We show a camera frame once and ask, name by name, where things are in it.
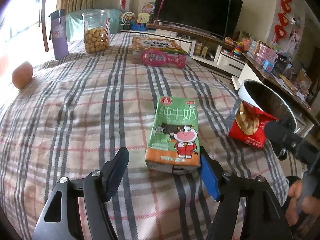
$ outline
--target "checkered cloth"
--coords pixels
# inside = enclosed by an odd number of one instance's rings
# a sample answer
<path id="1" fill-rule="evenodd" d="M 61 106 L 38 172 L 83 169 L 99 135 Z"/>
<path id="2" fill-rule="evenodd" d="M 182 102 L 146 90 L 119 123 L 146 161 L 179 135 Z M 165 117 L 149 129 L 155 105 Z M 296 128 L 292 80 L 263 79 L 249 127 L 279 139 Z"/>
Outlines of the checkered cloth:
<path id="1" fill-rule="evenodd" d="M 107 203 L 118 238 L 205 239 L 218 203 L 199 174 L 147 171 L 145 150 L 159 95 L 196 98 L 200 145 L 238 176 L 266 177 L 284 203 L 288 185 L 270 143 L 258 150 L 227 136 L 225 120 L 236 95 L 193 60 L 182 70 L 132 64 L 133 36 L 112 35 L 111 47 L 93 55 L 84 53 L 83 41 L 73 42 L 69 56 L 36 67 L 24 90 L 6 90 L 0 106 L 0 205 L 23 239 L 31 239 L 60 177 L 84 178 L 121 146 L 129 150 L 129 165 Z M 241 200 L 235 239 L 243 207 Z M 83 201 L 80 215 L 89 239 Z"/>

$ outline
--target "pink toy guitar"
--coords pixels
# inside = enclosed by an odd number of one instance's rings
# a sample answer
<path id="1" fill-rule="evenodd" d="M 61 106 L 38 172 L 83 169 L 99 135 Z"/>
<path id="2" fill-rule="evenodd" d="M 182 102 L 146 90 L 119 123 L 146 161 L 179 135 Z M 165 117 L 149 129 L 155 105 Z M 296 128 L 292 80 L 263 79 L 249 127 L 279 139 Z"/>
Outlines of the pink toy guitar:
<path id="1" fill-rule="evenodd" d="M 141 61 L 151 67 L 160 67 L 165 64 L 174 64 L 177 68 L 182 69 L 186 65 L 186 56 L 179 54 L 178 56 L 167 55 L 159 49 L 150 49 L 141 54 Z"/>

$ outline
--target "pink toy packaging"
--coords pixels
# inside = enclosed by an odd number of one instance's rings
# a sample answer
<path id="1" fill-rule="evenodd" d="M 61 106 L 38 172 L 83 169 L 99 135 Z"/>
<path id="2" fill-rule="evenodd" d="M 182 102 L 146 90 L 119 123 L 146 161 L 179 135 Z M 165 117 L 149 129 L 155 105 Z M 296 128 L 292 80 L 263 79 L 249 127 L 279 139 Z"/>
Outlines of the pink toy packaging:
<path id="1" fill-rule="evenodd" d="M 158 38 L 133 38 L 132 61 L 152 67 L 183 69 L 190 57 L 175 41 Z"/>

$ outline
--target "hand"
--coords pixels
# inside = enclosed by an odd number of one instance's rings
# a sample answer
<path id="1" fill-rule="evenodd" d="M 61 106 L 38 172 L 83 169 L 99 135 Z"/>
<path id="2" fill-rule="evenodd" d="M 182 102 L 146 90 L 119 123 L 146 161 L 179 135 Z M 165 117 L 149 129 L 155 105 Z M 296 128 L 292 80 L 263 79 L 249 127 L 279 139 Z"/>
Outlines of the hand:
<path id="1" fill-rule="evenodd" d="M 297 203 L 302 194 L 302 179 L 297 180 L 289 189 L 288 196 L 291 198 L 289 207 L 285 213 L 285 217 L 289 226 L 293 226 L 298 222 L 299 215 L 297 213 Z M 307 196 L 301 203 L 302 211 L 307 215 L 320 215 L 320 199 Z"/>

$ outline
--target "flat screen tv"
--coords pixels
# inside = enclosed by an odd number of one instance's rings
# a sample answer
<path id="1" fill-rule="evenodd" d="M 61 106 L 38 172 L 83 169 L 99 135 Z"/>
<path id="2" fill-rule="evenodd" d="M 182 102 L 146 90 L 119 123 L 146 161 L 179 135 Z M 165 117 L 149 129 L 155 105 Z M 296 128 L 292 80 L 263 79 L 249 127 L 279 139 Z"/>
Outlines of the flat screen tv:
<path id="1" fill-rule="evenodd" d="M 156 0 L 154 19 L 159 14 L 158 21 L 202 29 L 220 37 L 233 36 L 242 8 L 241 0 L 164 0 L 159 12 L 161 2 Z"/>

